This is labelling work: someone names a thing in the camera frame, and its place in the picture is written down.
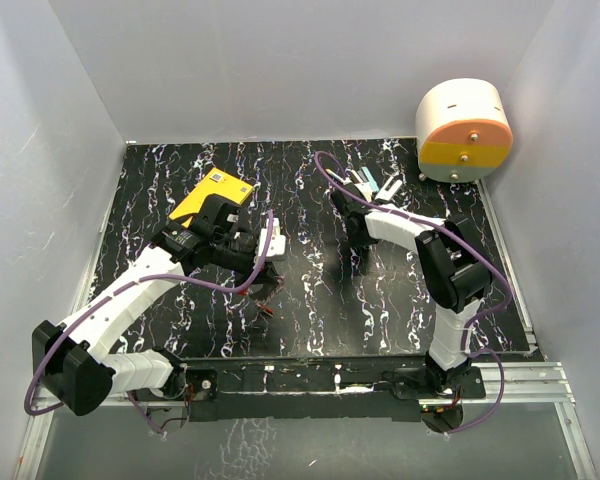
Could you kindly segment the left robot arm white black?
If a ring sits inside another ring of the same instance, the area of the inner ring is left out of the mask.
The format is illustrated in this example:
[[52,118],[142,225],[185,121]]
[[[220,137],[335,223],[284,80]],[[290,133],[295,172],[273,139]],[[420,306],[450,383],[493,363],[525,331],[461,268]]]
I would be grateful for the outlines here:
[[109,395],[150,389],[166,399],[180,396],[187,376],[170,353],[147,350],[114,354],[113,344],[165,293],[187,283],[265,301],[281,280],[274,264],[287,239],[272,213],[255,235],[237,225],[242,199],[190,193],[168,217],[131,266],[95,299],[59,324],[39,324],[32,334],[34,374],[24,409],[36,415],[33,398],[43,386],[78,416]]

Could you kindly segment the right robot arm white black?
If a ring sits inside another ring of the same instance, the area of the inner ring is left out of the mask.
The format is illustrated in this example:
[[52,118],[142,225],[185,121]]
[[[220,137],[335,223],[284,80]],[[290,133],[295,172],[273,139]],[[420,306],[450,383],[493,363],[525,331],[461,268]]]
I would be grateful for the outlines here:
[[435,303],[434,334],[427,351],[432,367],[425,381],[433,394],[449,396],[462,382],[458,368],[469,361],[469,321],[493,281],[488,268],[467,250],[475,239],[472,225],[418,216],[389,204],[360,203],[354,199],[359,192],[349,183],[330,194],[349,244],[367,247],[384,241],[418,256]]

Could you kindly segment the white clip tool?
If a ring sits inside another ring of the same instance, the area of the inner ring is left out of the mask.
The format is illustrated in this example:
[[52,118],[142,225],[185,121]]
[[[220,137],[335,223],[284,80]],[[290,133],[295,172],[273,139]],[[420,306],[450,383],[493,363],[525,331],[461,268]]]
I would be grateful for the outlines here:
[[374,200],[377,203],[390,203],[402,184],[402,180],[397,175],[392,175],[376,193]]

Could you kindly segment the yellow white pen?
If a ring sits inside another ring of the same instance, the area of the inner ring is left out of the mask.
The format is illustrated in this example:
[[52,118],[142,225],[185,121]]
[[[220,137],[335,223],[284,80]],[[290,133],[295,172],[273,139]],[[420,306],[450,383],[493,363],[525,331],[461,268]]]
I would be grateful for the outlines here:
[[338,174],[336,174],[335,172],[333,172],[331,169],[326,169],[326,172],[330,177],[332,177],[334,180],[338,181],[340,184],[342,184],[342,185],[346,184],[346,180],[343,179]]

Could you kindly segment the yellow notebook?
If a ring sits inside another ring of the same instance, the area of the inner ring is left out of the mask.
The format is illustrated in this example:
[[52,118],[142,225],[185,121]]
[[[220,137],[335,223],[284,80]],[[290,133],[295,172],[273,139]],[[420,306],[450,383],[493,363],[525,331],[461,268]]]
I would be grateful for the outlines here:
[[219,195],[242,205],[254,187],[218,168],[213,168],[169,214],[171,221],[187,225],[188,218],[198,214],[207,197]]

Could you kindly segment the round pastel drawer cabinet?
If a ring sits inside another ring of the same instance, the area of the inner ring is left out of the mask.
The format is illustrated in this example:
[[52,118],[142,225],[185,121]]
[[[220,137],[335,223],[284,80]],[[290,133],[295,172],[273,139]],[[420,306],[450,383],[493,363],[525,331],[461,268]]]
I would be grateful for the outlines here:
[[432,87],[416,110],[415,131],[420,173],[436,182],[480,180],[504,162],[513,145],[497,88],[475,78]]

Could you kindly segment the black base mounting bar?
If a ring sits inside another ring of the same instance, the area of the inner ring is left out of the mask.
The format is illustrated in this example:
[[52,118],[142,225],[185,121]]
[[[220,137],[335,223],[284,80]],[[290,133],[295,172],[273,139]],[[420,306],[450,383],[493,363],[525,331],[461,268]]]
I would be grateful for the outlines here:
[[468,364],[451,373],[423,355],[189,358],[174,386],[135,398],[152,409],[176,407],[180,421],[234,419],[386,418],[419,422],[431,408],[450,410],[486,396],[481,372]]

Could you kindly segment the aluminium frame rail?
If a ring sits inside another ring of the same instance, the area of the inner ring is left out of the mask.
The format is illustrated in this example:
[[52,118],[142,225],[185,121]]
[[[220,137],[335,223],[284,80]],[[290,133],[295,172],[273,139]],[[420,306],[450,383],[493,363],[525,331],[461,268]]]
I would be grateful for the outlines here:
[[19,479],[593,479],[563,367],[419,356],[191,359],[171,396],[33,419]]

